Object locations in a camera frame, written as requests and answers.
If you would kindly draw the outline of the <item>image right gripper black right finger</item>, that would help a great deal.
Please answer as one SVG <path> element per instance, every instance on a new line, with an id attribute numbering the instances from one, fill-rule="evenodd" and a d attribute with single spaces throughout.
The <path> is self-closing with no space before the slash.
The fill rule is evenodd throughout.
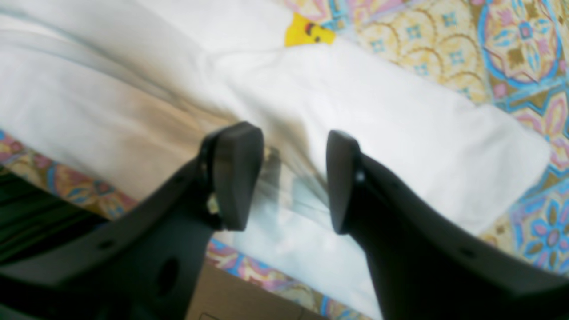
<path id="1" fill-rule="evenodd" d="M 384 320 L 566 320 L 568 279 L 442 217 L 353 137 L 329 132 L 331 220 L 364 251 Z"/>

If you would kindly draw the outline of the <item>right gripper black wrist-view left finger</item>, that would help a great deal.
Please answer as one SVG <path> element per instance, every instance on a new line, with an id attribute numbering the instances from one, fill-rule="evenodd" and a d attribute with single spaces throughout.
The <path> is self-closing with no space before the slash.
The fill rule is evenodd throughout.
<path id="1" fill-rule="evenodd" d="M 116 221 L 62 202 L 2 219 L 1 318 L 182 320 L 212 235 L 246 228 L 263 161 L 240 122 Z"/>

